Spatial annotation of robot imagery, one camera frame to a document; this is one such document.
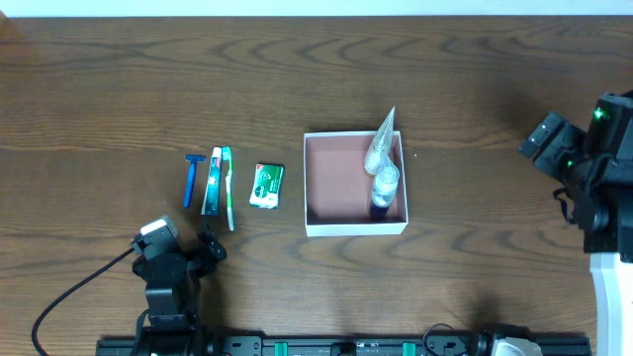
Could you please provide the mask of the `green white toothpaste tube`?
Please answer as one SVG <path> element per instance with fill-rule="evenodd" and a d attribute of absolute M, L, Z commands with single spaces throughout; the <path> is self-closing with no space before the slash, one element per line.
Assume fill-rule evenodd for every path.
<path fill-rule="evenodd" d="M 222 149 L 219 146 L 214 147 L 211 155 L 204 202 L 201 209 L 202 216 L 217 216 L 219 214 L 220 187 L 222 185 L 222 156 Z"/>

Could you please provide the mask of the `white cream tube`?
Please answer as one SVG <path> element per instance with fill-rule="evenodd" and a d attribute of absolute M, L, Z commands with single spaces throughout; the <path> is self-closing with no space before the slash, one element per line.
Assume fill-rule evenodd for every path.
<path fill-rule="evenodd" d="M 364 159 L 364 169 L 370 175 L 376 175 L 383 153 L 389 154 L 392 148 L 395 110 L 393 107 L 386 116 L 379 129 L 376 131 L 372 142 L 366 152 Z"/>

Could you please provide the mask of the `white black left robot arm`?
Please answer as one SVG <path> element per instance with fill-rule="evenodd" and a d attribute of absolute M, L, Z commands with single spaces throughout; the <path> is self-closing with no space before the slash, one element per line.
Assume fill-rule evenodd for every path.
<path fill-rule="evenodd" d="M 173 221 L 163 216 L 140 229 L 131 247 L 138 255 L 133 272 L 146 282 L 147 309 L 136 322 L 133 355 L 208 356 L 222 353 L 201 322 L 200 280 L 226 259 L 226 249 L 209 228 L 184 250 Z"/>

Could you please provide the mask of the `blue disposable razor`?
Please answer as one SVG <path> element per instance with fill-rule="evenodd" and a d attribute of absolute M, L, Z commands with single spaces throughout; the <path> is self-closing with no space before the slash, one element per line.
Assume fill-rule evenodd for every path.
<path fill-rule="evenodd" d="M 189 163 L 187 181 L 185 186 L 185 194 L 183 198 L 183 208 L 189 209 L 191 206 L 193 192 L 195 188 L 195 180 L 197 175 L 197 165 L 207 160 L 205 155 L 187 154 L 185 160 Z"/>

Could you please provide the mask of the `clear bottle with dark base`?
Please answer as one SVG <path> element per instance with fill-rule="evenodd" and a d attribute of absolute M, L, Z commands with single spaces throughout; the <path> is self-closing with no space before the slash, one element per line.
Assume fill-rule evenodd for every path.
<path fill-rule="evenodd" d="M 392 204 L 399 186 L 400 171 L 393 165 L 383 166 L 374 176 L 371 205 L 372 221 L 382 221 Z"/>

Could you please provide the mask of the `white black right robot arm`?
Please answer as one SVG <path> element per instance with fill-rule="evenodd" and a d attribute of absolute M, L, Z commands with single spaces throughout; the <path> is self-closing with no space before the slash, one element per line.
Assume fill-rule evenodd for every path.
<path fill-rule="evenodd" d="M 632 352 L 632 94 L 607 92 L 587 130 L 549 113 L 519 147 L 561 183 L 553 197 L 584 234 L 596 307 L 596 351 Z"/>

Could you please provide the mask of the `green white toothbrush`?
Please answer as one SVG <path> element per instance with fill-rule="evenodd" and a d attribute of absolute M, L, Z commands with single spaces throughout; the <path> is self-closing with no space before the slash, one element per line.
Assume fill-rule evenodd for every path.
<path fill-rule="evenodd" d="M 224 146 L 222 148 L 222 159 L 223 162 L 226 162 L 228 165 L 227 173 L 226 173 L 226 217 L 228 228 L 230 231 L 234 231 L 234 218 L 233 218 L 233 208 L 232 208 L 232 175 L 233 175 L 233 160 L 232 160 L 232 151 L 229 146 Z"/>

